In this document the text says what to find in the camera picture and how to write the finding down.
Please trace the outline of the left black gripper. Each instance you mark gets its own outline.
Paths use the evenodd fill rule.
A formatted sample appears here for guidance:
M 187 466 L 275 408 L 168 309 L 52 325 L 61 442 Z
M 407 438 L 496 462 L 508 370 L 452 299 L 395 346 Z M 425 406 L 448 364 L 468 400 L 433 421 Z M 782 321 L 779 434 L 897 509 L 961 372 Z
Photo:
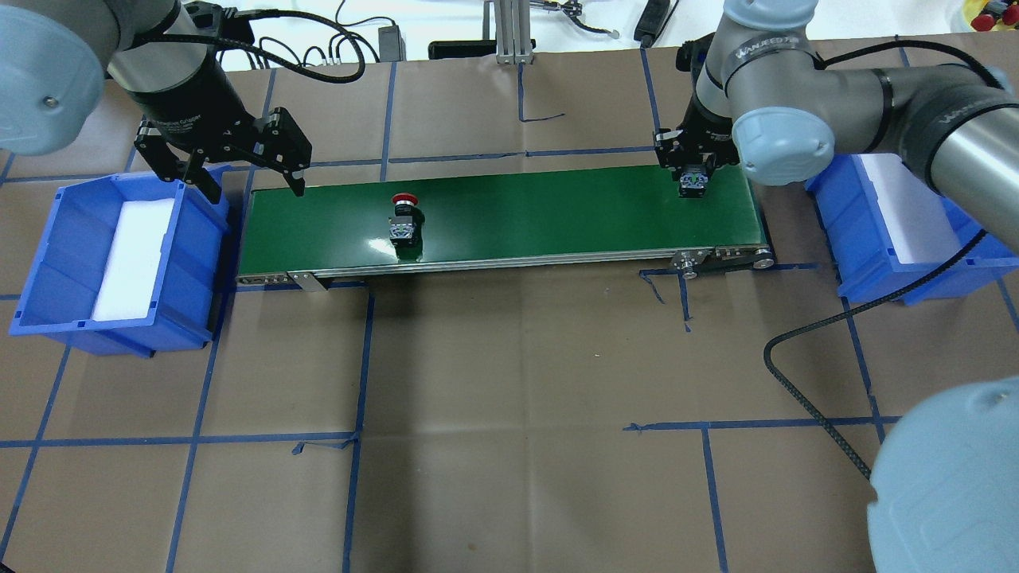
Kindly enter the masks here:
M 163 179 L 186 179 L 186 163 L 178 149 L 208 163 L 248 161 L 288 177 L 291 192 L 303 198 L 312 145 L 282 107 L 262 119 L 247 112 L 239 95 L 214 56 L 206 56 L 196 72 L 178 86 L 154 93 L 130 90 L 156 134 L 141 133 L 135 148 L 150 170 Z M 194 186 L 211 205 L 223 197 L 222 166 L 202 166 Z

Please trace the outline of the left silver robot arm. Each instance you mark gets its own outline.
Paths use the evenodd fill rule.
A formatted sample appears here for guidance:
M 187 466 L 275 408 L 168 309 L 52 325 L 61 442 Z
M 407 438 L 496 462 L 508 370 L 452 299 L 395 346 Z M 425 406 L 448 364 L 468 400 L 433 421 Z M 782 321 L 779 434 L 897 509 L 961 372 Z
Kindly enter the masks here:
M 2 149 L 42 156 L 69 146 L 112 79 L 142 110 L 135 149 L 157 177 L 222 194 L 216 163 L 276 171 L 294 196 L 313 146 L 287 109 L 255 117 L 219 51 L 254 51 L 229 12 L 206 2 L 4 1 Z

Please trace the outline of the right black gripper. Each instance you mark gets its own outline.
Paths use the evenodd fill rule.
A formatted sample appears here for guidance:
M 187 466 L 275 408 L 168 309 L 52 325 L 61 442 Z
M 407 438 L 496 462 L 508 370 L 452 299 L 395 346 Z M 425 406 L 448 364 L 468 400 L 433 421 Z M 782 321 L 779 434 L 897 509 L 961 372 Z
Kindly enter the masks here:
M 713 37 L 703 36 L 678 48 L 674 65 L 679 72 L 688 73 L 693 88 L 706 68 L 712 42 Z M 707 109 L 695 91 L 681 123 L 673 131 L 659 128 L 655 134 L 654 149 L 659 166 L 674 173 L 686 166 L 705 166 L 711 173 L 717 167 L 739 163 L 732 141 L 732 120 Z

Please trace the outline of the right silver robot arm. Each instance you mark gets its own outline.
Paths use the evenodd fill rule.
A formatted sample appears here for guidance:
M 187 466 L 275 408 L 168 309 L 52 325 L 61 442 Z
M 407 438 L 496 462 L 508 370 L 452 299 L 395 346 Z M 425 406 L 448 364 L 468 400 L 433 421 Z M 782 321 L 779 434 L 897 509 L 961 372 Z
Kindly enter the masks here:
M 807 181 L 837 154 L 895 154 L 1012 249 L 1017 246 L 1017 96 L 990 68 L 958 63 L 837 69 L 806 37 L 814 1 L 727 1 L 713 35 L 677 68 L 693 79 L 685 118 L 654 137 L 681 195 L 720 166 L 750 181 Z

